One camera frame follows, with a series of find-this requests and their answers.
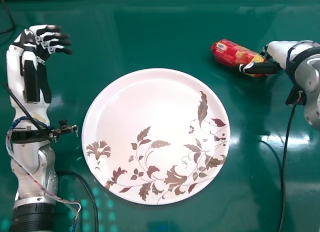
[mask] black cylinder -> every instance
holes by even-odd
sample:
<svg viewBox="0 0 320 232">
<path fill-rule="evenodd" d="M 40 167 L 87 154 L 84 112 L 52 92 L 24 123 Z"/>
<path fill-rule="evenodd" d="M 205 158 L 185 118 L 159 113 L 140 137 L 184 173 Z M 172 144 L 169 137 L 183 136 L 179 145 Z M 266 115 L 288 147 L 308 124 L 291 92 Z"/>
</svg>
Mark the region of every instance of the black cylinder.
<svg viewBox="0 0 320 232">
<path fill-rule="evenodd" d="M 52 231 L 55 206 L 48 203 L 26 204 L 13 209 L 9 232 Z"/>
</svg>

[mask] white plate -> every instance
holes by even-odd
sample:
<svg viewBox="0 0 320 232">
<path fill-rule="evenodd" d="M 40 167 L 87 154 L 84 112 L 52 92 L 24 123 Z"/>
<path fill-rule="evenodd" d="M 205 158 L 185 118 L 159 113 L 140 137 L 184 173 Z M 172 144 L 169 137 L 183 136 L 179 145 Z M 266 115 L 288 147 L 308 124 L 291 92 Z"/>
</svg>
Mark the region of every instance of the white plate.
<svg viewBox="0 0 320 232">
<path fill-rule="evenodd" d="M 82 128 L 85 160 L 115 195 L 140 204 L 184 200 L 226 160 L 227 113 L 205 84 L 170 69 L 146 69 L 107 86 Z"/>
</svg>

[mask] green surface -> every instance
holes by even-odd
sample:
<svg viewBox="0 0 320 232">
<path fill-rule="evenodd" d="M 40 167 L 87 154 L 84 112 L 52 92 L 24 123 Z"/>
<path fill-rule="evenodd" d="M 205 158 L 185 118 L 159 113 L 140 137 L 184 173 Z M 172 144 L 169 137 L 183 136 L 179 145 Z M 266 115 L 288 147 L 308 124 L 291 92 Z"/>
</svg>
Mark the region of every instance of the green surface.
<svg viewBox="0 0 320 232">
<path fill-rule="evenodd" d="M 9 1 L 18 27 L 0 35 L 0 81 L 5 53 L 23 28 L 59 24 L 70 33 L 73 56 L 47 62 L 53 92 L 52 125 L 67 119 L 82 127 L 86 112 L 109 83 L 135 70 L 164 67 L 206 83 L 220 98 L 231 124 L 226 163 L 195 196 L 166 206 L 122 200 L 97 183 L 86 166 L 81 139 L 61 137 L 52 147 L 56 169 L 80 173 L 91 185 L 100 232 L 276 232 L 281 213 L 279 158 L 290 109 L 286 75 L 253 79 L 214 63 L 210 46 L 228 38 L 252 50 L 273 40 L 320 41 L 320 0 L 17 0 Z M 0 26 L 9 21 L 0 7 Z M 0 229 L 7 231 L 17 189 L 4 141 L 14 117 L 0 89 Z M 284 231 L 318 232 L 320 217 L 319 134 L 298 108 L 287 157 Z M 80 200 L 78 231 L 92 232 L 93 210 L 79 182 L 60 180 L 59 195 Z M 55 231 L 68 231 L 72 215 L 58 205 Z"/>
</svg>

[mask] red package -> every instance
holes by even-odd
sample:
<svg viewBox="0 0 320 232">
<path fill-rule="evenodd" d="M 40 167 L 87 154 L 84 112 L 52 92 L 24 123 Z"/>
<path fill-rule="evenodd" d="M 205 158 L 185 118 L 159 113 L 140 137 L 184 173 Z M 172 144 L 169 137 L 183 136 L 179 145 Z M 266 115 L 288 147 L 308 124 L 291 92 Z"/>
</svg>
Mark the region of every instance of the red package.
<svg viewBox="0 0 320 232">
<path fill-rule="evenodd" d="M 240 46 L 227 39 L 222 39 L 211 46 L 211 51 L 217 62 L 228 67 L 236 67 L 240 64 L 249 64 L 253 62 L 267 61 L 260 54 Z M 254 75 L 245 73 L 251 77 L 260 77 L 263 75 Z"/>
</svg>

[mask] white robotic hand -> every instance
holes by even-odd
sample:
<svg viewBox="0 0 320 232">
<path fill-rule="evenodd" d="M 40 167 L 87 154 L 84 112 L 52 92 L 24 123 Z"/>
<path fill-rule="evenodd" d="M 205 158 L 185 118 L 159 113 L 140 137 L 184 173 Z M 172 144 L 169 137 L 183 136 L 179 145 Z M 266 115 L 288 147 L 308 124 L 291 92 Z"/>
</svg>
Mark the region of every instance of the white robotic hand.
<svg viewBox="0 0 320 232">
<path fill-rule="evenodd" d="M 55 25 L 36 25 L 25 29 L 9 46 L 6 53 L 8 85 L 31 116 L 50 125 L 47 108 L 51 103 L 51 91 L 47 79 L 45 61 L 55 52 L 72 54 L 66 48 L 71 45 L 68 34 L 60 33 Z M 11 98 L 16 110 L 14 119 L 24 116 Z M 30 121 L 22 121 L 17 129 L 35 130 Z"/>
<path fill-rule="evenodd" d="M 305 119 L 320 131 L 320 44 L 309 40 L 272 41 L 261 55 L 271 62 L 240 65 L 239 70 L 275 74 L 284 69 L 293 83 L 286 105 L 303 105 Z"/>
<path fill-rule="evenodd" d="M 78 202 L 57 197 L 55 153 L 50 147 L 50 142 L 60 135 L 78 132 L 78 127 L 69 126 L 67 121 L 60 121 L 60 127 L 54 130 L 47 116 L 51 91 L 44 63 L 55 52 L 72 54 L 65 48 L 71 45 L 66 40 L 69 35 L 60 30 L 53 25 L 32 26 L 6 52 L 6 89 L 15 108 L 6 145 L 12 158 L 11 169 L 18 179 L 10 232 L 51 231 L 56 201 L 67 206 L 77 204 L 77 216 L 81 208 Z"/>
</svg>

